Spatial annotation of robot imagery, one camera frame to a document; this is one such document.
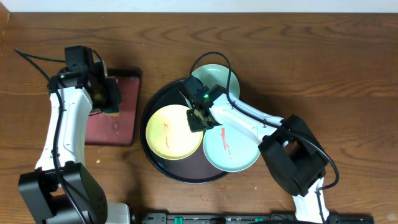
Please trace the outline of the green and yellow sponge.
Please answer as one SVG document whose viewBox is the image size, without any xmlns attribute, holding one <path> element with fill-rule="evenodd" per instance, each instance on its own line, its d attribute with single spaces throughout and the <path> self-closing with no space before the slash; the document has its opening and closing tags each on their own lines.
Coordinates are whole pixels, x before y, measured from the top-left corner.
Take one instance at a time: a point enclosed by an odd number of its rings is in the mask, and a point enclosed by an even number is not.
<svg viewBox="0 0 398 224">
<path fill-rule="evenodd" d="M 119 116 L 119 108 L 116 107 L 116 108 L 106 109 L 103 111 L 103 113 L 108 116 Z"/>
</svg>

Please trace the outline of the yellow plate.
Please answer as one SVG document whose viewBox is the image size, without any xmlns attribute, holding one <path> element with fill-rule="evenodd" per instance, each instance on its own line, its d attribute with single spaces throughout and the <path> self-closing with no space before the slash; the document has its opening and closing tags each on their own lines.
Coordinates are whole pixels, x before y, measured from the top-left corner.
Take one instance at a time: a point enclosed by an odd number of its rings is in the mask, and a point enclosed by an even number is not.
<svg viewBox="0 0 398 224">
<path fill-rule="evenodd" d="M 154 154 L 167 160 L 181 160 L 199 148 L 204 132 L 191 132 L 187 111 L 187 106 L 167 105 L 149 118 L 145 134 Z"/>
</svg>

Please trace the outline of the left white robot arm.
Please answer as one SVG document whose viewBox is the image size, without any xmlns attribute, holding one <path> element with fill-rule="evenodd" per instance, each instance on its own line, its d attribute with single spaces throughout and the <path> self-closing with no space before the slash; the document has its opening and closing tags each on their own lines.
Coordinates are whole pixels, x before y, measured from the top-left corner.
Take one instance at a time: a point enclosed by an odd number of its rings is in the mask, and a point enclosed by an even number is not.
<svg viewBox="0 0 398 224">
<path fill-rule="evenodd" d="M 52 112 L 42 154 L 19 192 L 36 223 L 130 223 L 129 206 L 110 202 L 85 165 L 86 145 L 132 143 L 139 78 L 102 60 L 69 62 L 52 78 Z"/>
</svg>

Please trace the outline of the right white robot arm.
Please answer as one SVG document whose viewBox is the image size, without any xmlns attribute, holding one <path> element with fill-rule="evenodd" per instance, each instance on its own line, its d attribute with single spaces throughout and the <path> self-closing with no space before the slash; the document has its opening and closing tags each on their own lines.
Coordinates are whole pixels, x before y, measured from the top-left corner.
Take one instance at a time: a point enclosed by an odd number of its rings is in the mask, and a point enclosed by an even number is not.
<svg viewBox="0 0 398 224">
<path fill-rule="evenodd" d="M 220 85 L 208 88 L 202 83 L 184 84 L 181 92 L 191 105 L 187 116 L 192 132 L 230 126 L 238 138 L 249 138 L 257 145 L 273 179 L 293 196 L 296 219 L 328 221 L 323 181 L 325 167 L 334 163 L 303 119 L 263 113 Z"/>
</svg>

